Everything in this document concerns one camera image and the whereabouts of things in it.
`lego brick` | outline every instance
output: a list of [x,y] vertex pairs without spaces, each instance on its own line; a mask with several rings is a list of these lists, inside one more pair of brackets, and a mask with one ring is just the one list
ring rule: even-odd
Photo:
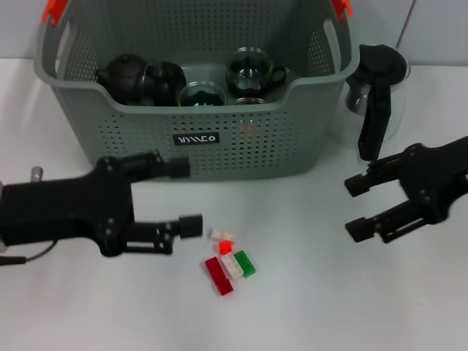
[[244,270],[241,265],[239,265],[232,252],[221,256],[221,262],[232,279],[241,278],[244,275]]
[[233,250],[233,243],[230,241],[220,241],[219,244],[219,254],[229,254]]
[[222,270],[222,267],[216,257],[206,260],[205,265],[221,296],[224,296],[233,291],[233,286],[224,274],[224,271]]
[[230,241],[235,244],[237,241],[237,234],[226,229],[213,229],[211,231],[211,240],[212,241]]
[[248,276],[251,276],[253,273],[255,273],[255,267],[252,265],[252,262],[250,262],[244,251],[239,251],[238,253],[234,254],[234,257],[244,271],[244,278],[247,278]]

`white tabletop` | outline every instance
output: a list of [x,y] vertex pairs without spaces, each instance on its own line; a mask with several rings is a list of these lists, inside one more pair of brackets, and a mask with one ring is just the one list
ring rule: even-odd
[[[32,62],[0,60],[0,177],[80,176],[88,164]],[[398,134],[382,155],[468,134],[468,68],[414,67]],[[0,268],[0,350],[464,350],[468,340],[468,198],[450,220],[385,245],[355,244],[344,224],[403,200],[397,183],[352,199],[363,170],[329,142],[313,171],[265,181],[144,183],[140,221],[202,213],[239,234],[257,269],[220,297],[201,268],[207,238],[176,241],[171,257],[101,256],[91,241],[60,242],[42,259]],[[11,248],[34,254],[46,244]]]

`black pot lid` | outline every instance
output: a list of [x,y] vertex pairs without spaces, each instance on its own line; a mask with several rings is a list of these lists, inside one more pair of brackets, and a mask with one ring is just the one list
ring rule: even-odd
[[352,74],[357,81],[394,86],[406,78],[408,63],[397,50],[387,45],[360,45],[359,52],[359,67]]

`black cup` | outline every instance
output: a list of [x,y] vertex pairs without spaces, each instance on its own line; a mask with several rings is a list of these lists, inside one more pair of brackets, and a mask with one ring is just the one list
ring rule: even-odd
[[227,87],[237,98],[262,98],[283,84],[286,76],[286,68],[275,67],[270,56],[258,48],[238,49],[227,63]]

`black teapot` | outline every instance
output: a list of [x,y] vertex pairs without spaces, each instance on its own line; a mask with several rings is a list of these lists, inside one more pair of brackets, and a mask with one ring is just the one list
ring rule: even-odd
[[122,105],[177,106],[177,96],[186,85],[184,71],[177,64],[150,65],[137,55],[120,55],[105,69],[96,71],[97,82]]

